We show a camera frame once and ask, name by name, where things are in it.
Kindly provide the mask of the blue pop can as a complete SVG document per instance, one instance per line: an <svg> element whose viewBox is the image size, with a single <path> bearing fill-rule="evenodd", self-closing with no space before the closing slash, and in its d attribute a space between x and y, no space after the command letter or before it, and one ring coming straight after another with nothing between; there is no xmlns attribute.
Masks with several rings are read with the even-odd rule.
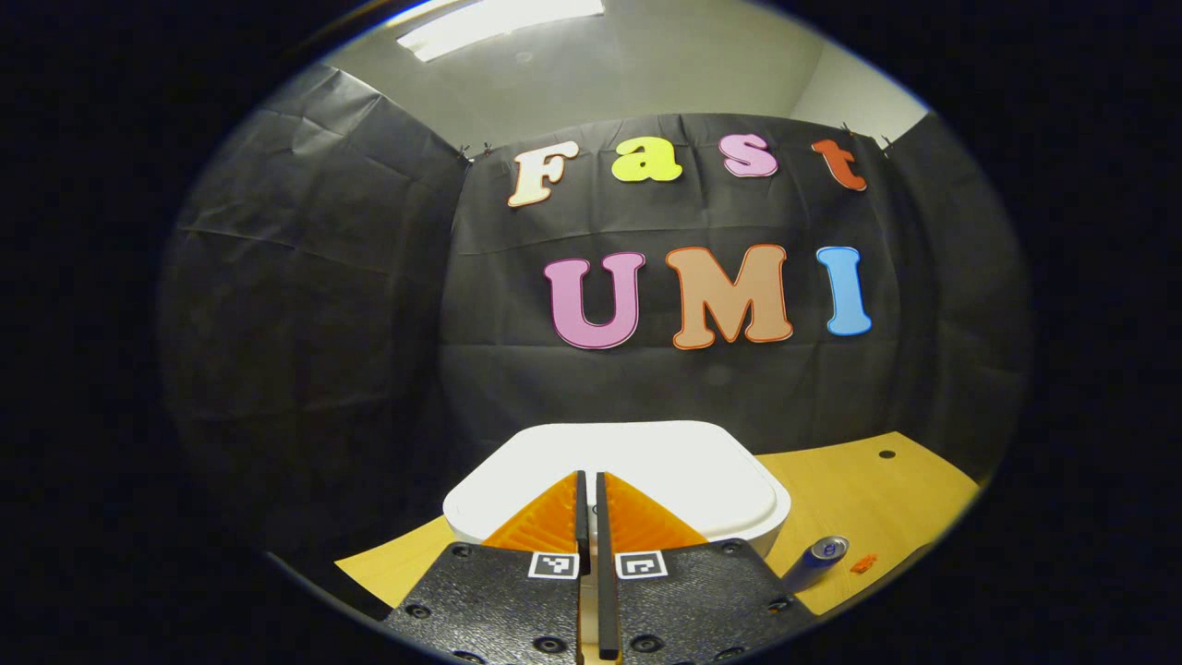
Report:
<svg viewBox="0 0 1182 665"><path fill-rule="evenodd" d="M850 545L847 537L842 536L816 540L803 550L803 555L781 576L784 591L794 595L814 586L836 563L840 563L846 556Z"/></svg>

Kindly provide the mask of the white desktop garbage bin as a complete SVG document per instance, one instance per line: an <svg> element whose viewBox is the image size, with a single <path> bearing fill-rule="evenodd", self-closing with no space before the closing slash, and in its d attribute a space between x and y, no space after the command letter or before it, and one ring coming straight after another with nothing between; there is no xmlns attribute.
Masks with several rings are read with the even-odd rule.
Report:
<svg viewBox="0 0 1182 665"><path fill-rule="evenodd" d="M708 540L742 537L767 556L790 516L790 493L733 435L704 420L556 422L520 430L448 493L460 540L483 542L557 481L612 472Z"/></svg>

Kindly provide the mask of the ceiling light panel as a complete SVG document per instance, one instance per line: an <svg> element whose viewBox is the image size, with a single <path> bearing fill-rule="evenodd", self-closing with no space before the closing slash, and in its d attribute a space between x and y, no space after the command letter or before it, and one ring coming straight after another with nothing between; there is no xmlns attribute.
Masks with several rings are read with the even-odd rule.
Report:
<svg viewBox="0 0 1182 665"><path fill-rule="evenodd" d="M418 59L431 61L487 39L567 18L602 17L603 0L478 0L449 8L396 38Z"/></svg>

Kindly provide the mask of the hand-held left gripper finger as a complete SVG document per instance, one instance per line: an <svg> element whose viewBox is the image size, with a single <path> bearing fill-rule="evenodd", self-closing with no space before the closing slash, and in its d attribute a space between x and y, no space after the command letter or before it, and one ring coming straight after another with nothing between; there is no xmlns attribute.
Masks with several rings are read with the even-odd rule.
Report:
<svg viewBox="0 0 1182 665"><path fill-rule="evenodd" d="M569 472L486 537L455 540L383 627L468 665L583 665L590 572L585 472Z"/></svg>
<svg viewBox="0 0 1182 665"><path fill-rule="evenodd" d="M814 626L746 539L704 540L612 472L597 472L596 500L603 659L730 665Z"/></svg>

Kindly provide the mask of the black backdrop cloth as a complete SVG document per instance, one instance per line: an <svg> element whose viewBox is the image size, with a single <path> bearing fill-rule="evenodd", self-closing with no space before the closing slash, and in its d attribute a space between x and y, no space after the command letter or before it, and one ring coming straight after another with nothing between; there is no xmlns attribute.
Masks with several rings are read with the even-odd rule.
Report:
<svg viewBox="0 0 1182 665"><path fill-rule="evenodd" d="M314 65L165 248L165 400L233 530L335 595L519 430L704 420L752 454L900 432L988 478L1030 386L1030 270L946 123L566 120L467 159Z"/></svg>

